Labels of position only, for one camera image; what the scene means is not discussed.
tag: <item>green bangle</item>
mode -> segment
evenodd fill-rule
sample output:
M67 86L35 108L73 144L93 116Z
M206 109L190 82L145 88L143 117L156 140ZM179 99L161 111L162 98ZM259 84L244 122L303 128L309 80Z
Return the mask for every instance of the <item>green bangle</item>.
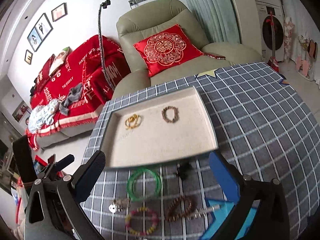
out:
M135 187L135 181L138 179L138 177L140 177L144 172L148 172L150 173L155 179L156 179L156 189L153 193L153 195L146 195L145 197L137 197L135 194L134 194L134 187ZM131 201L143 201L149 197L152 197L152 196L158 196L159 193L160 193L160 190L161 190L161 178L160 176L151 171L151 170L148 170L148 169L138 169L136 170L131 176L130 178L128 179L128 183L127 183L127 192L128 192L128 195L130 197L130 200Z

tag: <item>checkered tablecloth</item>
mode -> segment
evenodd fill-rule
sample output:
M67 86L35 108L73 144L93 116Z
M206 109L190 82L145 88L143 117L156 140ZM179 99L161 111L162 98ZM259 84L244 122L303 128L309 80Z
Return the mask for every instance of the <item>checkered tablecloth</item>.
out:
M212 120L219 150L227 161L255 180L280 179L288 205L291 239L296 238L306 227L307 217L319 206L320 127L297 92L265 63L225 67L212 75L177 79L107 102L83 162L100 149L112 111L187 86L198 89ZM153 168L163 178L159 197L132 203L130 208L115 214L108 207L114 198L127 197L126 183L132 171L104 171L81 206L106 239L134 239L126 232L124 218L130 210L145 205L161 217L158 230L148 239L197 240L210 226L211 216L168 223L164 221L168 205L177 196L187 195L196 200L198 208L203 208L205 198L224 199L225 196L207 159L190 163L193 169L184 181L175 176L179 162ZM154 179L143 175L137 182L137 190L142 195L152 193ZM150 225L145 214L132 219L136 230L148 229Z

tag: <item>green leather armchair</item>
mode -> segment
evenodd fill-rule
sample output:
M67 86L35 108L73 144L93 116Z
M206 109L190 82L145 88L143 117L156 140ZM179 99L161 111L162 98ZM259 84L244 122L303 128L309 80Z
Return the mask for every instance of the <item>green leather armchair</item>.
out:
M177 23L195 47L202 52L223 55L226 60L200 56L149 78L147 65L133 45ZM242 44L209 43L200 24L179 0L156 0L134 8L119 18L117 30L132 73L119 82L113 98L212 69L262 60L257 51Z

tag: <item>yellow star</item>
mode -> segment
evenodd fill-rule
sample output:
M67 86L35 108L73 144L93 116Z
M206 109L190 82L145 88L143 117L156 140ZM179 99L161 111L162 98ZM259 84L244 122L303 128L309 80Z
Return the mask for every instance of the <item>yellow star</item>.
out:
M205 76L205 75L208 75L208 76L212 76L212 77L214 77L214 78L217 78L217 77L216 77L216 70L217 70L217 69L218 69L218 68L213 69L213 70L209 70L209 71L206 71L206 72L199 73L199 74L196 76L196 78L202 77L202 76Z

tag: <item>white tray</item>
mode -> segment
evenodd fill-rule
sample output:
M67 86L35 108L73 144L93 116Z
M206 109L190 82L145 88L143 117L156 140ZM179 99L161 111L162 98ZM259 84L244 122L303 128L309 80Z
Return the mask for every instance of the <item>white tray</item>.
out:
M162 119L166 106L178 108L177 122ZM127 130L125 120L133 114L141 117L141 124ZM173 110L167 116L173 118ZM217 148L207 109L196 88L189 87L112 112L100 150L106 155L106 167L124 168L189 158Z

